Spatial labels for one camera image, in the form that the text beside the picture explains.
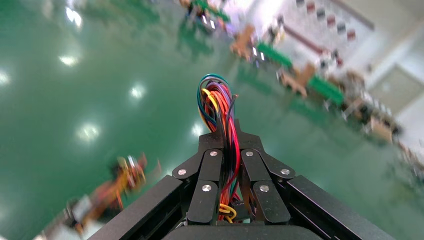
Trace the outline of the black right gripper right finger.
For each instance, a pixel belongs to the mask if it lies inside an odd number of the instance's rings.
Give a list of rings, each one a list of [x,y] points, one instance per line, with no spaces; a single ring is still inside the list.
[[[284,203],[284,184],[296,176],[296,171],[266,153],[261,138],[241,130],[238,119],[235,128],[241,157],[237,179],[250,220],[287,224],[291,214]]]

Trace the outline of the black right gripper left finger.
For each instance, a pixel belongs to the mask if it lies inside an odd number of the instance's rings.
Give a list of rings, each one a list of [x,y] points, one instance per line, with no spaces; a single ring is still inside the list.
[[[201,135],[197,153],[178,165],[172,176],[183,182],[182,202],[189,224],[215,224],[222,192],[224,141],[218,132]]]

